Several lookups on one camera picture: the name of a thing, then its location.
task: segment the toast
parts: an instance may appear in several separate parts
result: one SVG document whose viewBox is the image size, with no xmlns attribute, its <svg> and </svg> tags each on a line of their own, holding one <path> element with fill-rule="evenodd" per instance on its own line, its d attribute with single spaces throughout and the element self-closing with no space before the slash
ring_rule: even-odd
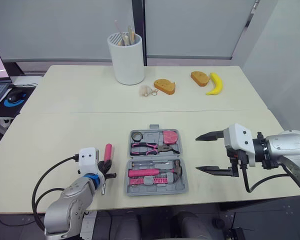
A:
<svg viewBox="0 0 300 240">
<path fill-rule="evenodd" d="M 172 95 L 175 93 L 176 83 L 170 82 L 168 79 L 158 79 L 154 81 L 154 87 L 166 94 Z"/>
<path fill-rule="evenodd" d="M 191 78 L 200 86 L 204 87 L 209 82 L 209 77 L 202 71 L 191 72 Z"/>
</svg>

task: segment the pink pliers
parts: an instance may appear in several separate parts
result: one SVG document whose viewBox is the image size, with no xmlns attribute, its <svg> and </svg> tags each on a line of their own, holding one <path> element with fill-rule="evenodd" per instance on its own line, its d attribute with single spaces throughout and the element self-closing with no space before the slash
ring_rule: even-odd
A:
<svg viewBox="0 0 300 240">
<path fill-rule="evenodd" d="M 149 142 L 138 142 L 138 143 L 131 143 L 131 148 L 137 148 L 137 147 L 146 147 L 146 148 L 152 148 L 149 151 L 142 151 L 142 152 L 138 152 L 138 151 L 131 151 L 130 155 L 131 156 L 140 156 L 140 155 L 156 155 L 159 152 L 169 152 L 169 151 L 173 151 L 176 154 L 180 154 L 179 151 L 174 150 L 172 147 L 167 146 L 167 145 L 158 145 L 154 142 L 149 143 Z"/>
</svg>

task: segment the yellow banana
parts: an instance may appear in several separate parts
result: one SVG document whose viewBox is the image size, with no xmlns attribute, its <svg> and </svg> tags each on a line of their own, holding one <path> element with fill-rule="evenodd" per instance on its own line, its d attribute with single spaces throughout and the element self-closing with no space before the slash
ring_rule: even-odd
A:
<svg viewBox="0 0 300 240">
<path fill-rule="evenodd" d="M 206 95 L 218 95 L 223 88 L 222 80 L 218 74 L 214 72 L 210 73 L 210 78 L 214 82 L 214 89 L 212 91 L 208 91 Z"/>
</svg>

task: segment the blue mouse pad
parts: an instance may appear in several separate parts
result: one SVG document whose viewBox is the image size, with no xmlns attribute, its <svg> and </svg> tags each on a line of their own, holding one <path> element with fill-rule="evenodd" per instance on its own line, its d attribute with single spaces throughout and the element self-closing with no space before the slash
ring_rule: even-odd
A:
<svg viewBox="0 0 300 240">
<path fill-rule="evenodd" d="M 8 118 L 14 118 L 17 116 L 23 107 L 23 105 L 26 103 L 32 92 L 35 90 L 34 87 L 15 87 L 12 89 L 9 93 L 16 90 L 22 90 L 23 95 L 22 98 L 14 103 L 9 103 L 7 100 L 7 97 L 3 99 L 0 102 L 0 117 L 8 117 Z"/>
</svg>

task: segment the white cylindrical container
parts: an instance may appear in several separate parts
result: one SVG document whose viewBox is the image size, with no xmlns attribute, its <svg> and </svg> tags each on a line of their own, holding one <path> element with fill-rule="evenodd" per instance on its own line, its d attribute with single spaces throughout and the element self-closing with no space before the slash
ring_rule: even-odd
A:
<svg viewBox="0 0 300 240">
<path fill-rule="evenodd" d="M 114 33 L 107 39 L 115 78 L 124 85 L 138 84 L 145 79 L 142 38 L 135 34 L 134 44 L 130 46 L 119 46 L 121 39 L 120 33 Z"/>
</svg>

